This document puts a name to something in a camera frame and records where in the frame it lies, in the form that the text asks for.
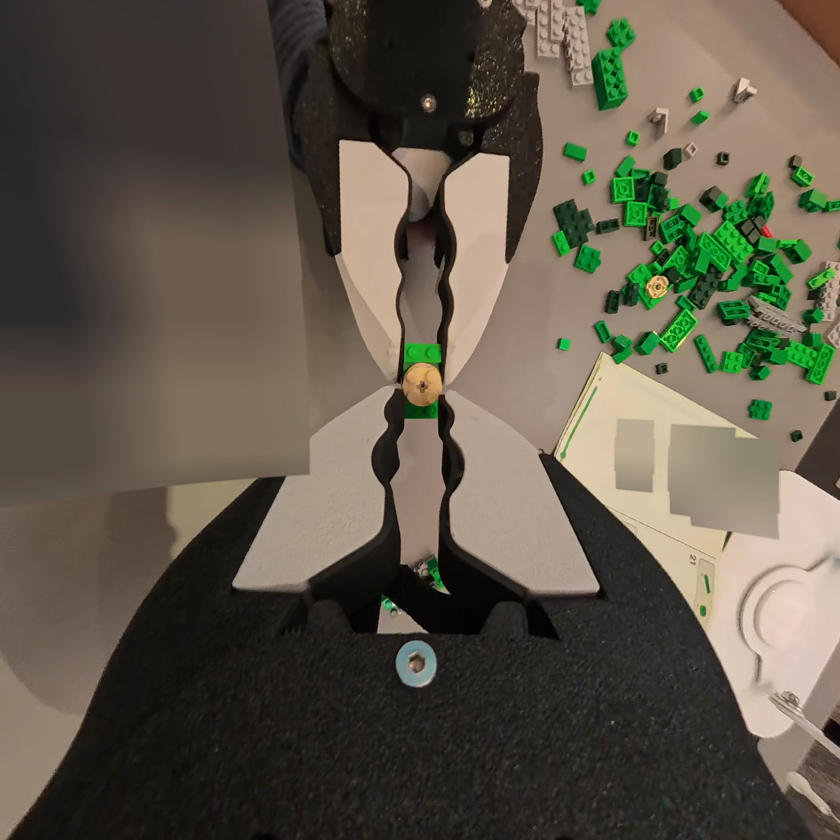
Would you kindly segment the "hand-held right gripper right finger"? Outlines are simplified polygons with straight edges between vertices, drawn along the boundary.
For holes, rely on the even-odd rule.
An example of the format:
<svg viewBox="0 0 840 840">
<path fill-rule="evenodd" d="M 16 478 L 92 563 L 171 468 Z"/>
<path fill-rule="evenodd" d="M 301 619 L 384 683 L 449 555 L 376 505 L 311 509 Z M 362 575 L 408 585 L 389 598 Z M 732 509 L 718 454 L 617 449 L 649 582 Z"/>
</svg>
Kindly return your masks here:
<svg viewBox="0 0 840 840">
<path fill-rule="evenodd" d="M 597 593 L 539 451 L 456 392 L 440 399 L 438 432 L 444 496 L 437 559 L 449 593 L 469 599 Z"/>
</svg>

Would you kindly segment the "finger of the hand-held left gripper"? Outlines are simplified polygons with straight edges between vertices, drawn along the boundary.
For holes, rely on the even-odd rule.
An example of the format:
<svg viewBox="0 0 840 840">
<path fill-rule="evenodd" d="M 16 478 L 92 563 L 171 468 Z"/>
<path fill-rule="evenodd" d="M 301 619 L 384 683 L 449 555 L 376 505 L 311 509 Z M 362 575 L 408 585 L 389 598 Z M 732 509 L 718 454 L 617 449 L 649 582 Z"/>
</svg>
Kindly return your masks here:
<svg viewBox="0 0 840 840">
<path fill-rule="evenodd" d="M 339 142 L 340 251 L 335 256 L 362 339 L 385 379 L 402 359 L 397 236 L 411 203 L 406 170 L 370 141 Z"/>
<path fill-rule="evenodd" d="M 446 174 L 443 211 L 455 240 L 448 273 L 452 314 L 444 382 L 452 385 L 476 349 L 508 272 L 509 158 L 476 154 Z"/>
</svg>

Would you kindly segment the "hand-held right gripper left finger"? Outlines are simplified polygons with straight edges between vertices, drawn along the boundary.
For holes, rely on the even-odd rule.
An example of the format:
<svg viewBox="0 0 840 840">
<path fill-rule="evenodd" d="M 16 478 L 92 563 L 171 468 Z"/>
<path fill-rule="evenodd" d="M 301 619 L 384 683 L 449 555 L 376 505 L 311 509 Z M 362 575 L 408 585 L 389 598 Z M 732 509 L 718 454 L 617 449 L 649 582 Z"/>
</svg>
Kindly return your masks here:
<svg viewBox="0 0 840 840">
<path fill-rule="evenodd" d="M 310 471 L 286 478 L 233 581 L 235 589 L 302 592 L 317 574 L 362 548 L 384 521 L 385 489 L 372 466 L 388 430 L 386 385 L 310 439 Z"/>
</svg>

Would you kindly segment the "green toy brick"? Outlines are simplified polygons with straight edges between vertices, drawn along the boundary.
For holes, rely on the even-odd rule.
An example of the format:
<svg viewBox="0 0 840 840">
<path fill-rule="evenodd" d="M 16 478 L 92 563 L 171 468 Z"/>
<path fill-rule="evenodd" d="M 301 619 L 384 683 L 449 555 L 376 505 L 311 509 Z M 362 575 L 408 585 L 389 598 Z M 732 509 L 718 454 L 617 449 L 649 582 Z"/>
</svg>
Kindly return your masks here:
<svg viewBox="0 0 840 840">
<path fill-rule="evenodd" d="M 402 387 L 403 375 L 412 364 L 417 362 L 427 362 L 435 364 L 440 372 L 442 364 L 442 351 L 437 343 L 405 343 L 403 352 L 403 373 L 402 373 Z M 438 418 L 438 401 L 426 408 L 415 407 L 411 405 L 405 398 L 404 417 L 405 419 L 437 419 Z"/>
</svg>

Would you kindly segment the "small green brick assembly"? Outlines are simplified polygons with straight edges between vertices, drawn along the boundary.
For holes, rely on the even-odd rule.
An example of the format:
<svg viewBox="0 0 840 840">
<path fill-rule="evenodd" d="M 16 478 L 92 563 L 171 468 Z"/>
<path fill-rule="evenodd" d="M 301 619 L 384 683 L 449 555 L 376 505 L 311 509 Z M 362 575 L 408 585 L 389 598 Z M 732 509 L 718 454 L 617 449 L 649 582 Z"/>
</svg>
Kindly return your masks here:
<svg viewBox="0 0 840 840">
<path fill-rule="evenodd" d="M 416 577 L 418 577 L 427 588 L 435 592 L 449 595 L 449 591 L 443 583 L 439 573 L 438 558 L 430 555 L 420 559 L 408 566 Z M 404 610 L 387 595 L 381 596 L 381 611 L 385 615 L 397 617 L 404 614 Z"/>
</svg>

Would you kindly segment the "pale instruction booklet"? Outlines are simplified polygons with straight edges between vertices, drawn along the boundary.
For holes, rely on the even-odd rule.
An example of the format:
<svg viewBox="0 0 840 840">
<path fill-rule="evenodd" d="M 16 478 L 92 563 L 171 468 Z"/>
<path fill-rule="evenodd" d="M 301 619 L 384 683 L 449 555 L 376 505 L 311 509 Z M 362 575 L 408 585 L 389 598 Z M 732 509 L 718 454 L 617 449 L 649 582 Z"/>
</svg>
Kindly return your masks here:
<svg viewBox="0 0 840 840">
<path fill-rule="evenodd" d="M 778 535 L 778 445 L 602 353 L 554 451 L 654 556 L 700 623 L 736 626 L 728 538 Z"/>
</svg>

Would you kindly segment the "pile of grey bricks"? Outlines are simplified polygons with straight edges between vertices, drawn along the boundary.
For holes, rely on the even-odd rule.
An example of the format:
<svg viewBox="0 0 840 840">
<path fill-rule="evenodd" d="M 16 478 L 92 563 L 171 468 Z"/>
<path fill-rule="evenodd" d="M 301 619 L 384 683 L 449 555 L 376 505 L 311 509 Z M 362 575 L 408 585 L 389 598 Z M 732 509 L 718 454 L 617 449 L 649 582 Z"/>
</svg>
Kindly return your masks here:
<svg viewBox="0 0 840 840">
<path fill-rule="evenodd" d="M 583 3 L 514 1 L 513 5 L 534 27 L 537 57 L 563 59 L 573 87 L 591 86 L 592 53 Z"/>
</svg>

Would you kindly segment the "white stand with black panel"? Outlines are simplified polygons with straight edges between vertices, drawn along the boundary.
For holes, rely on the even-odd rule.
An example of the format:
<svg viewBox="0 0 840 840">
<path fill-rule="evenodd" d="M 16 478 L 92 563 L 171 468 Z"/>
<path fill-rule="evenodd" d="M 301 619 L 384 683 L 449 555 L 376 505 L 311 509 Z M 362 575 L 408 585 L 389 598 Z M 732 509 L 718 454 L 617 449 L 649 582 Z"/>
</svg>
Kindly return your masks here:
<svg viewBox="0 0 840 840">
<path fill-rule="evenodd" d="M 781 471 L 778 537 L 734 533 L 717 562 L 707 634 L 782 788 L 813 740 L 771 697 L 818 727 L 838 702 L 838 558 L 837 496 Z"/>
</svg>

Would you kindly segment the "pile of green bricks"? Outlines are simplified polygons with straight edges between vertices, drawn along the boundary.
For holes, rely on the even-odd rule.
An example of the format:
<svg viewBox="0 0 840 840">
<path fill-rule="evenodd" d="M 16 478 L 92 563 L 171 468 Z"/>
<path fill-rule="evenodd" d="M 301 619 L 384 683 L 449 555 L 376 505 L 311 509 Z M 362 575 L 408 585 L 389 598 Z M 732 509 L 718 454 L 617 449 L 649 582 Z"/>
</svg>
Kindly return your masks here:
<svg viewBox="0 0 840 840">
<path fill-rule="evenodd" d="M 591 18 L 604 2 L 583 3 L 588 34 Z M 621 108 L 629 97 L 625 54 L 636 32 L 627 16 L 612 18 L 605 45 L 591 49 L 599 112 Z M 675 192 L 672 175 L 693 161 L 698 144 L 687 141 L 642 166 L 637 147 L 642 134 L 623 137 L 625 155 L 605 175 L 608 215 L 595 219 L 575 197 L 551 206 L 553 252 L 591 279 L 604 265 L 604 242 L 595 237 L 639 234 L 644 253 L 602 293 L 591 325 L 598 354 L 617 355 L 619 364 L 641 364 L 680 393 L 720 408 L 735 424 L 746 424 L 762 438 L 779 440 L 780 462 L 802 462 L 805 445 L 830 417 L 838 398 L 824 391 L 838 388 L 838 350 L 826 346 L 823 331 L 831 321 L 819 294 L 838 278 L 825 261 L 812 264 L 815 250 L 803 237 L 789 235 L 790 224 L 773 218 L 773 177 L 759 171 L 740 191 L 709 185 L 696 200 Z M 783 174 L 797 190 L 796 208 L 805 214 L 838 214 L 838 194 L 821 189 L 800 154 L 790 154 Z M 665 296 L 652 301 L 645 285 L 664 275 Z M 757 296 L 801 318 L 809 332 L 786 337 L 751 328 L 744 300 Z"/>
</svg>

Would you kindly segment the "long grey plate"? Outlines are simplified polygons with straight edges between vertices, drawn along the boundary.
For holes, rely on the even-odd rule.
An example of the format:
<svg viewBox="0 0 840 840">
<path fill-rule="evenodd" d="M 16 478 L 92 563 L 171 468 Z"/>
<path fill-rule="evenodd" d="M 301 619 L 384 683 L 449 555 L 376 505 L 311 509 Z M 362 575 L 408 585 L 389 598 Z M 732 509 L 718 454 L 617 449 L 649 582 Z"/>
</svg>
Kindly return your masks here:
<svg viewBox="0 0 840 840">
<path fill-rule="evenodd" d="M 809 332 L 809 327 L 802 318 L 789 315 L 757 296 L 749 296 L 744 302 L 750 308 L 750 314 L 746 316 L 745 321 L 751 328 L 772 331 L 786 337 L 796 337 Z"/>
</svg>

